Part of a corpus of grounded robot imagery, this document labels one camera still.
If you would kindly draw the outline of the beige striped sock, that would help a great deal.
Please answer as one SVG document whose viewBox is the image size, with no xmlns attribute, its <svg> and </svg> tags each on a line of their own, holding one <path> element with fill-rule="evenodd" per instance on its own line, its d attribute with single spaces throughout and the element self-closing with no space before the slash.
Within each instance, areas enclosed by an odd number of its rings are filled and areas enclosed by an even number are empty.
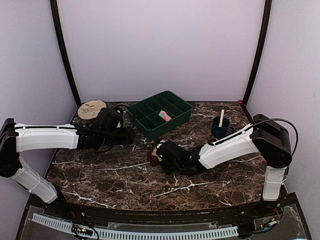
<svg viewBox="0 0 320 240">
<path fill-rule="evenodd" d="M 157 148 L 155 147 L 151 152 L 147 154 L 147 159 L 152 167 L 158 166 L 162 159 L 157 155 Z"/>
</svg>

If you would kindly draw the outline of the green compartment tray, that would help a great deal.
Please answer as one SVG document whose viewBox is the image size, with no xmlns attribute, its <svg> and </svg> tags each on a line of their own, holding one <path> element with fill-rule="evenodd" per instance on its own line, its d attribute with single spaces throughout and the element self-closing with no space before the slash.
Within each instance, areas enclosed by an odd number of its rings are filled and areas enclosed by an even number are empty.
<svg viewBox="0 0 320 240">
<path fill-rule="evenodd" d="M 148 139 L 155 140 L 190 120 L 193 107 L 166 90 L 128 107 L 134 126 Z"/>
</svg>

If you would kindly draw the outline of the pink patterned sock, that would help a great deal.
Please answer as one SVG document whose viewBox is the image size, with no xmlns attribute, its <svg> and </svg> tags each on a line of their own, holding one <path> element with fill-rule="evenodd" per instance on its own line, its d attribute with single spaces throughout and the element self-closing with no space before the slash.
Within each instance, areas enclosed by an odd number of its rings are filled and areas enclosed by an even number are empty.
<svg viewBox="0 0 320 240">
<path fill-rule="evenodd" d="M 166 122 L 172 120 L 172 118 L 164 110 L 161 110 L 158 115 Z"/>
</svg>

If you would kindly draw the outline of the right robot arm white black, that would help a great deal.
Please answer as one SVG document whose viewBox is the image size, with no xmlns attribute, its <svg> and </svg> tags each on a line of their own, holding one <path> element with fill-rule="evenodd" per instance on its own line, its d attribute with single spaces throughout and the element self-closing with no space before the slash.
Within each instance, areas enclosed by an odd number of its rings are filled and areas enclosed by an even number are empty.
<svg viewBox="0 0 320 240">
<path fill-rule="evenodd" d="M 236 158 L 260 153 L 266 161 L 262 201 L 255 205 L 255 213 L 266 217 L 275 208 L 281 186 L 285 182 L 287 169 L 290 167 L 297 150 L 297 143 L 291 146 L 289 131 L 279 124 L 293 123 L 286 119 L 268 118 L 257 114 L 253 121 L 240 130 L 217 141 L 184 150 L 173 141 L 160 141 L 151 156 L 157 160 L 167 175 L 174 172 L 183 176 L 194 176 Z"/>
</svg>

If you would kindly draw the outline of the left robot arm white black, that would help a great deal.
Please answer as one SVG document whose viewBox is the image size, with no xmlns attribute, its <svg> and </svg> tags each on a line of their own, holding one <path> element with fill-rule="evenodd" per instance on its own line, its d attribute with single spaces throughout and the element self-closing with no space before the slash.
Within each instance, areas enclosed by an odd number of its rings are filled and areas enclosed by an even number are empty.
<svg viewBox="0 0 320 240">
<path fill-rule="evenodd" d="M 8 118 L 0 130 L 0 175 L 51 205 L 58 217 L 67 218 L 71 208 L 59 187 L 31 169 L 21 153 L 51 149 L 99 151 L 104 146 L 131 145 L 134 138 L 133 127 L 124 126 L 118 108 L 103 108 L 85 124 L 28 125 Z"/>
</svg>

